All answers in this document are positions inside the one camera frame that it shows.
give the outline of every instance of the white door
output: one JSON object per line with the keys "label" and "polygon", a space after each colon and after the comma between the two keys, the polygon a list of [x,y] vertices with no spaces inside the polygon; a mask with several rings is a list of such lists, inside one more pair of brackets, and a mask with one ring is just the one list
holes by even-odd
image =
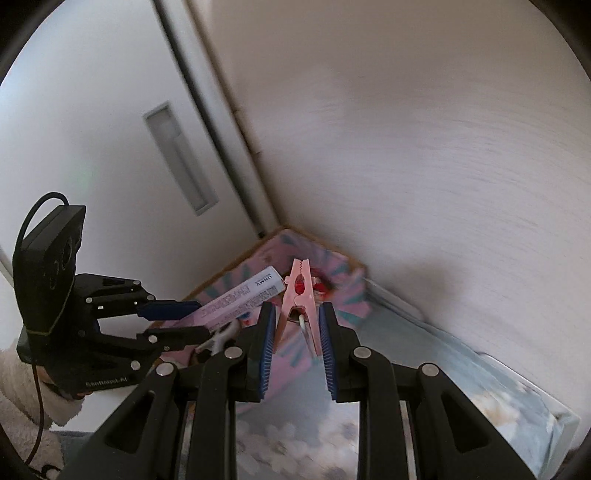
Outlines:
{"label": "white door", "polygon": [[[195,159],[189,167],[217,199],[201,215],[144,120],[165,104]],[[78,272],[138,278],[161,299],[189,294],[257,240],[150,0],[66,0],[1,84],[7,255],[29,208],[52,190],[87,205]]]}

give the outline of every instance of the sleeve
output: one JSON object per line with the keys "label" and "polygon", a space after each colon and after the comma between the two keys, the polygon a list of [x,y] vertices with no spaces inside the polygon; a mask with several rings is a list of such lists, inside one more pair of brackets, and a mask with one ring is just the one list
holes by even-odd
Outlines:
{"label": "sleeve", "polygon": [[[53,393],[40,382],[43,409],[45,411],[44,428],[53,422],[64,426],[80,412],[83,400],[67,400]],[[17,355],[15,343],[8,350],[0,351],[0,390],[7,399],[39,425],[39,403],[31,365],[21,362]]]}

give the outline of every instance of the white wall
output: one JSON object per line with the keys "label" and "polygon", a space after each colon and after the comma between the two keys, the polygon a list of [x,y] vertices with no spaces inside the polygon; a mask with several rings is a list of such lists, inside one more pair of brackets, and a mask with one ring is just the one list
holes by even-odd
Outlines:
{"label": "white wall", "polygon": [[588,428],[591,82],[550,22],[527,0],[191,1],[282,219]]}

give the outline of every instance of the camera lens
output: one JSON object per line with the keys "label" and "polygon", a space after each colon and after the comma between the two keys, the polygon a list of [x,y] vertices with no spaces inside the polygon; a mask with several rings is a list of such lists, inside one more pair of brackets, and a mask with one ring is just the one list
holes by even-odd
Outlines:
{"label": "camera lens", "polygon": [[61,254],[61,269],[65,270],[72,258],[72,237],[68,238],[64,251]]}

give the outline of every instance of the red object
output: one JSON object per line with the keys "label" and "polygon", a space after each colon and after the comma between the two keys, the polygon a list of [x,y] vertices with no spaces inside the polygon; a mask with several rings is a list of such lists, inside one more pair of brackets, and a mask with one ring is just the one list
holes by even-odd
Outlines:
{"label": "red object", "polygon": [[322,282],[321,278],[318,278],[318,282],[314,284],[314,291],[317,291],[322,294],[327,294],[329,292],[329,288],[326,285],[324,285],[324,282]]}
{"label": "red object", "polygon": [[298,278],[296,278],[295,280],[294,290],[298,295],[302,295],[305,289],[306,284],[304,283],[304,277],[299,275]]}

